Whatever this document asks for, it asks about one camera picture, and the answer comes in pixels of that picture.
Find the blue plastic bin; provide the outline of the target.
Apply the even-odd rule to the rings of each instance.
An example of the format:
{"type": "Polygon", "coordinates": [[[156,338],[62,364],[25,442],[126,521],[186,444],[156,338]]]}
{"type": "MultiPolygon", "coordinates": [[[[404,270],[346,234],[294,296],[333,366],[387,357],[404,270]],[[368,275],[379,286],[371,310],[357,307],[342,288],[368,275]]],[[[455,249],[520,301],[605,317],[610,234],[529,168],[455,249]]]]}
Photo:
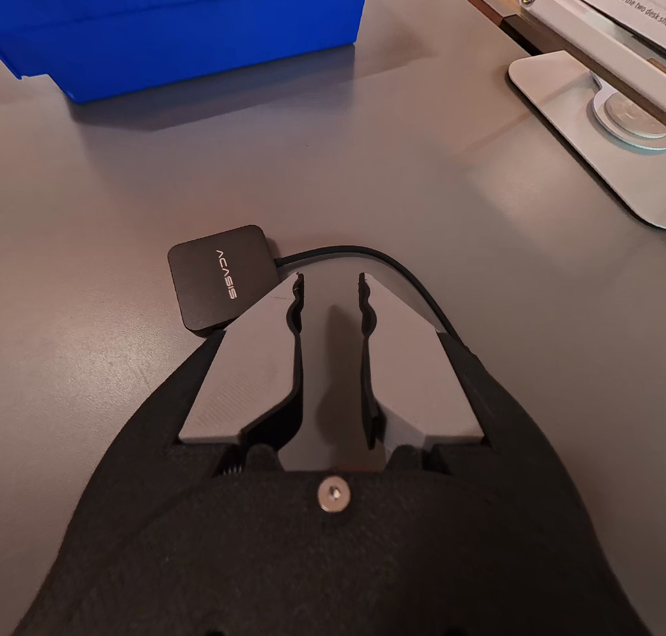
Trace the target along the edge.
{"type": "Polygon", "coordinates": [[[365,0],[1,0],[1,61],[84,104],[353,44],[365,0]]]}

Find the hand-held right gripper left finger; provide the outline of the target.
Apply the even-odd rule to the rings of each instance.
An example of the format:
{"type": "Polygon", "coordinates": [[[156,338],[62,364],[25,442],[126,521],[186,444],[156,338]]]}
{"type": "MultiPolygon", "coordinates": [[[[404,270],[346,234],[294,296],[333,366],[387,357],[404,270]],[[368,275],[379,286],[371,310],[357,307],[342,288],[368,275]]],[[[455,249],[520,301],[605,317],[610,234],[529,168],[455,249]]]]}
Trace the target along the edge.
{"type": "Polygon", "coordinates": [[[304,276],[230,324],[179,432],[183,443],[288,443],[302,425],[304,276]]]}

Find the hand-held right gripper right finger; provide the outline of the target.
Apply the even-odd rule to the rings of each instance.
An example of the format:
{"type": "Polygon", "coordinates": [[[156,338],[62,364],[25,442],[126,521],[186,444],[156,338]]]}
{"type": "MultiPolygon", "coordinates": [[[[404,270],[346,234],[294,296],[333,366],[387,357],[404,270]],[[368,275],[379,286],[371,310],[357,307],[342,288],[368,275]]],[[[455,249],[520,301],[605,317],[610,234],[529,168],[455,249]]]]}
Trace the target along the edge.
{"type": "Polygon", "coordinates": [[[484,433],[440,333],[370,274],[360,274],[358,287],[368,448],[479,443],[484,433]]]}

